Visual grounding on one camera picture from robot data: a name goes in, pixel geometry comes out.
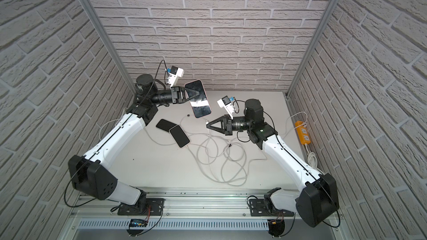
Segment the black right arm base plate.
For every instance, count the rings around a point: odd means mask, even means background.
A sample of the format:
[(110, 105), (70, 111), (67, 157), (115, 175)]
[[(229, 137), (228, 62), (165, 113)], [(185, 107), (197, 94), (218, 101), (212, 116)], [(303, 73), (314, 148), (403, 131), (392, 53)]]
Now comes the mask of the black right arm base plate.
[(287, 210), (276, 210), (273, 207), (268, 207), (264, 199), (255, 196), (249, 196), (246, 203), (250, 210), (251, 217), (292, 217), (295, 213)]

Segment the phone with salmon pink case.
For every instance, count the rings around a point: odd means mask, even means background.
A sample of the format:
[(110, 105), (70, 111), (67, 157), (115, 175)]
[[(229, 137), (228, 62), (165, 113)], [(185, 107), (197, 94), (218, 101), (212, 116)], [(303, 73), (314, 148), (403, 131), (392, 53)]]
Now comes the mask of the phone with salmon pink case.
[(201, 118), (211, 114), (211, 108), (207, 95), (201, 80), (188, 82), (184, 85), (188, 97), (190, 99), (190, 106), (196, 118)]

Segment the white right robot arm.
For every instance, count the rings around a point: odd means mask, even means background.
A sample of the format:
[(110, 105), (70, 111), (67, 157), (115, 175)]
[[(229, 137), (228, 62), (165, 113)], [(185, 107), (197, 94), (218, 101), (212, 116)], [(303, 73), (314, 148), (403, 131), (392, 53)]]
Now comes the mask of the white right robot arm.
[(269, 211), (286, 210), (299, 214), (310, 227), (316, 227), (339, 210), (338, 187), (335, 178), (322, 174), (301, 159), (279, 136), (275, 126), (268, 124), (265, 111), (257, 99), (245, 101), (243, 116), (233, 114), (234, 100), (228, 96), (218, 100), (227, 113), (206, 127), (226, 136), (234, 132), (247, 132), (250, 142), (273, 158), (289, 175), (297, 187), (296, 192), (275, 188), (265, 194)]

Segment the phone with grey-blue case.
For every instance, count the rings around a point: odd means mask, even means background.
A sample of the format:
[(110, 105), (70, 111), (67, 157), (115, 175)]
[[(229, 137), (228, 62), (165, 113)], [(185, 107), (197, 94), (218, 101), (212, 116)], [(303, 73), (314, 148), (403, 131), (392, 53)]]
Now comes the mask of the phone with grey-blue case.
[(160, 119), (158, 121), (158, 123), (156, 124), (156, 128), (165, 131), (165, 132), (169, 132), (172, 128), (176, 127), (177, 124), (170, 122), (168, 120), (165, 119)]

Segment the phone with light pink case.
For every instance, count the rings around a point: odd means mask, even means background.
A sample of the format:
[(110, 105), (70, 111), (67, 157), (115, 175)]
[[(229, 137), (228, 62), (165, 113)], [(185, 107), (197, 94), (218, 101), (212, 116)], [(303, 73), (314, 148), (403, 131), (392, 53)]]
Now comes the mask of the phone with light pink case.
[(176, 144), (183, 148), (186, 145), (190, 144), (190, 139), (185, 133), (185, 131), (181, 128), (180, 125), (176, 125), (169, 130), (172, 138), (175, 140)]

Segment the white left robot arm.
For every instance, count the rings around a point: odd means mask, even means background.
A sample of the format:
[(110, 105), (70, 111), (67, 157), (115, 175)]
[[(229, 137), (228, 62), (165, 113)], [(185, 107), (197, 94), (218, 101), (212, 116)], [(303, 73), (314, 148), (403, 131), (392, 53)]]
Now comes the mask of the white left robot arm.
[(143, 207), (142, 190), (120, 182), (110, 168), (136, 133), (142, 131), (164, 104), (182, 104), (188, 101), (184, 87), (176, 85), (182, 73), (169, 73), (170, 89), (158, 91), (157, 81), (150, 74), (142, 74), (136, 80), (136, 94), (118, 124), (83, 156), (74, 155), (68, 162), (71, 184), (74, 189), (97, 200), (110, 200), (128, 206)]

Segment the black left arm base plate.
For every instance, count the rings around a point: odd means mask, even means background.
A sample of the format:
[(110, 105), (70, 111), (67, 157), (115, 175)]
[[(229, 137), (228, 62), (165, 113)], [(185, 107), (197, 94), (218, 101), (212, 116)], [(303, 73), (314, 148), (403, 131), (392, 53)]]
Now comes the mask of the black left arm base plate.
[(164, 198), (146, 198), (138, 199), (136, 204), (120, 204), (117, 214), (119, 216), (160, 216), (164, 206)]

